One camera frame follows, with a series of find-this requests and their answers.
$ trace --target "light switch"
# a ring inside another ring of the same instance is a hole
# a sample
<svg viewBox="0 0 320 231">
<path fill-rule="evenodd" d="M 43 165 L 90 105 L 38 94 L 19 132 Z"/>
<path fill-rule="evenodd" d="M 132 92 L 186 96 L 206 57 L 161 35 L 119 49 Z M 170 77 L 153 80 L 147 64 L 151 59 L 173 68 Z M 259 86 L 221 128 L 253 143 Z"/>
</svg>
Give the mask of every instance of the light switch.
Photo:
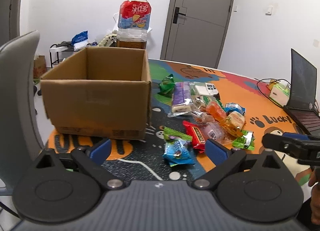
<svg viewBox="0 0 320 231">
<path fill-rule="evenodd" d="M 267 10 L 267 12 L 266 12 L 266 15 L 271 15 L 271 14 L 272 14 L 272 8 L 273 8 L 272 5 L 269 5 L 269 6 L 268 6 L 268 10 Z"/>
</svg>

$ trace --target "gray chair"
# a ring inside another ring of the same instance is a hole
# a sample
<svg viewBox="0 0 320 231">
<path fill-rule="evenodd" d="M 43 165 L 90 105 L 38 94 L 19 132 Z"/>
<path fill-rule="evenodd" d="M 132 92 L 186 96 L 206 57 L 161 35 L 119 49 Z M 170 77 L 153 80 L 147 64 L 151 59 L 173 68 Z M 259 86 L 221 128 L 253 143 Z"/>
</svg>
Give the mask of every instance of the gray chair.
<svg viewBox="0 0 320 231">
<path fill-rule="evenodd" d="M 13 188 L 43 149 L 33 97 L 33 60 L 38 31 L 0 47 L 0 195 Z"/>
</svg>

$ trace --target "purple snack package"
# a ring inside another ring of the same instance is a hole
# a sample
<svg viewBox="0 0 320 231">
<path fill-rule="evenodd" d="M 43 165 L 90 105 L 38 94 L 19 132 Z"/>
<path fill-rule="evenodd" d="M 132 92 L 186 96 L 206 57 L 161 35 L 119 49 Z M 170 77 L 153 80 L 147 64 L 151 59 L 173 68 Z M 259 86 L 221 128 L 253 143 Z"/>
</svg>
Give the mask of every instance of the purple snack package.
<svg viewBox="0 0 320 231">
<path fill-rule="evenodd" d="M 172 100 L 172 113 L 191 112 L 192 99 L 188 81 L 175 83 Z"/>
</svg>

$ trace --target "gray door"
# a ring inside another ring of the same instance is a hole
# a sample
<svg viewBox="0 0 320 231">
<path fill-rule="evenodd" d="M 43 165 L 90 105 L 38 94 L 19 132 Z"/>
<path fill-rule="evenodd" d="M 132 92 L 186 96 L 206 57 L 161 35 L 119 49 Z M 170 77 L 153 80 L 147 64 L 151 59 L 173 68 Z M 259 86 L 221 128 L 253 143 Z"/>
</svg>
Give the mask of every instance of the gray door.
<svg viewBox="0 0 320 231">
<path fill-rule="evenodd" d="M 230 5 L 231 0 L 175 0 L 165 59 L 216 67 Z"/>
</svg>

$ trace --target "cardboard box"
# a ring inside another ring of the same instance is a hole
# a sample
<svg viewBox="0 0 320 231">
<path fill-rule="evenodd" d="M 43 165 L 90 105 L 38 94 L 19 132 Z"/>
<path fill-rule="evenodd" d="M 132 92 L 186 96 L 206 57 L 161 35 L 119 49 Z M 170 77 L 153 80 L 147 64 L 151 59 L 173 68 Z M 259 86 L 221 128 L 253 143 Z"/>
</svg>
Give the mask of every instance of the cardboard box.
<svg viewBox="0 0 320 231">
<path fill-rule="evenodd" d="M 47 72 L 47 65 L 44 56 L 35 56 L 33 66 L 33 78 L 39 79 L 44 73 Z"/>
<path fill-rule="evenodd" d="M 65 134 L 143 139 L 151 77 L 143 49 L 89 47 L 41 80 L 47 117 Z"/>
</svg>

